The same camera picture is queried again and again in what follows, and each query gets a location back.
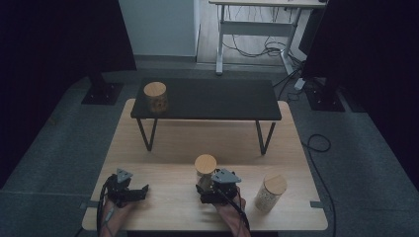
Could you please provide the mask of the glass jar with dark contents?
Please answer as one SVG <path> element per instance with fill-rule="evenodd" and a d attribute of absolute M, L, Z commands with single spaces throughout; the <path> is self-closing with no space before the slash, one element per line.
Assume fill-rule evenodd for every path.
<path fill-rule="evenodd" d="M 204 191 L 210 189 L 212 184 L 211 176 L 216 169 L 216 160 L 212 155 L 203 154 L 195 160 L 197 173 L 197 185 Z"/>

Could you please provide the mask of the black metal rack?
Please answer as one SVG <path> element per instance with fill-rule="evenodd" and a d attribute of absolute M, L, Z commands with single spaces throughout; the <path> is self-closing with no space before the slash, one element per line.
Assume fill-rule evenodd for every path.
<path fill-rule="evenodd" d="M 168 110 L 163 114 L 152 113 L 143 93 L 146 84 L 162 82 L 167 87 Z M 262 134 L 262 120 L 277 122 L 282 119 L 277 97 L 269 79 L 185 79 L 146 78 L 138 90 L 130 116 L 142 121 L 153 119 L 220 119 L 253 120 L 256 125 L 260 152 L 265 154 L 271 140 Z"/>

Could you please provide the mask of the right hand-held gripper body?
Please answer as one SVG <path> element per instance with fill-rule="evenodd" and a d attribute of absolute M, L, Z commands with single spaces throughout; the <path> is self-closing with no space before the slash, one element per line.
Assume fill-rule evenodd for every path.
<path fill-rule="evenodd" d="M 211 180 L 211 192 L 200 196 L 202 203 L 228 203 L 237 196 L 237 183 L 240 183 L 241 179 L 234 172 L 220 169 L 220 175 L 216 177 L 213 174 Z"/>

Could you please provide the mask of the short glass jar wooden lid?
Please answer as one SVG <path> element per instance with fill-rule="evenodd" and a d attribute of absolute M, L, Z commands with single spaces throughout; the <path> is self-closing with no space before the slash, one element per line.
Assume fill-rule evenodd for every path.
<path fill-rule="evenodd" d="M 163 114 L 168 110 L 167 87 L 164 83 L 154 81 L 143 88 L 148 109 L 154 114 Z"/>

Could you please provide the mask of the glass jar with pale grains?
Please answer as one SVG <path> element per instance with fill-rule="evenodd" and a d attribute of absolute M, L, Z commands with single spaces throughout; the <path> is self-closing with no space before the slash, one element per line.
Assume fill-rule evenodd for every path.
<path fill-rule="evenodd" d="M 288 183 L 282 175 L 266 175 L 255 197 L 255 206 L 262 212 L 271 211 L 287 187 Z"/>

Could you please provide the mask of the white-legged desk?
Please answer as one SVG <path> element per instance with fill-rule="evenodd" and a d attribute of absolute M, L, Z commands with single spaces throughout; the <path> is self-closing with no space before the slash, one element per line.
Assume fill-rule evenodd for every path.
<path fill-rule="evenodd" d="M 288 74 L 293 72 L 292 61 L 289 57 L 294 34 L 303 9 L 323 9 L 328 0 L 209 0 L 210 4 L 220 7 L 218 21 L 218 45 L 216 52 L 215 73 L 223 73 L 223 38 L 225 35 L 282 37 L 286 38 L 285 49 L 280 57 Z M 227 21 L 224 17 L 225 8 L 230 6 L 250 7 L 284 7 L 296 8 L 296 14 L 291 23 L 237 22 Z"/>

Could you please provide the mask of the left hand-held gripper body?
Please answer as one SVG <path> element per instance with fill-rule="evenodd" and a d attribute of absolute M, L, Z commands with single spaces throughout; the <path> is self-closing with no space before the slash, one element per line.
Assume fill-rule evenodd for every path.
<path fill-rule="evenodd" d="M 127 203 L 126 195 L 129 192 L 129 184 L 132 173 L 118 168 L 117 172 L 111 175 L 106 184 L 108 199 L 117 207 L 124 207 Z"/>

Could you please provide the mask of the white cabinet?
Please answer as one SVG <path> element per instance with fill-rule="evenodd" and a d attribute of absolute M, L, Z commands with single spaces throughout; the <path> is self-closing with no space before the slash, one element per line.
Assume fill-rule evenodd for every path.
<path fill-rule="evenodd" d="M 120 0 L 134 55 L 195 57 L 200 0 Z"/>

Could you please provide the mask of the black stand base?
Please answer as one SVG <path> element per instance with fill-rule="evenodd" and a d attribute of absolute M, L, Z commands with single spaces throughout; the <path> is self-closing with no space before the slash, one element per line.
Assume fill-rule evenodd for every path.
<path fill-rule="evenodd" d="M 312 78 L 306 81 L 304 92 L 314 111 L 344 112 L 337 95 L 337 86 L 326 78 Z"/>
<path fill-rule="evenodd" d="M 124 86 L 123 83 L 108 83 L 101 73 L 88 76 L 91 86 L 82 100 L 83 105 L 107 105 L 112 106 Z"/>

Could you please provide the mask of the dark curtain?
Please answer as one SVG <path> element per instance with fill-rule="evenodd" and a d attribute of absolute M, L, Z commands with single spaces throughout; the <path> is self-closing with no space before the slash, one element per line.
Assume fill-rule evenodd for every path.
<path fill-rule="evenodd" d="M 71 85 L 135 68 L 120 0 L 0 0 L 0 189 Z"/>
<path fill-rule="evenodd" d="M 328 0 L 303 75 L 346 87 L 419 191 L 419 0 Z"/>

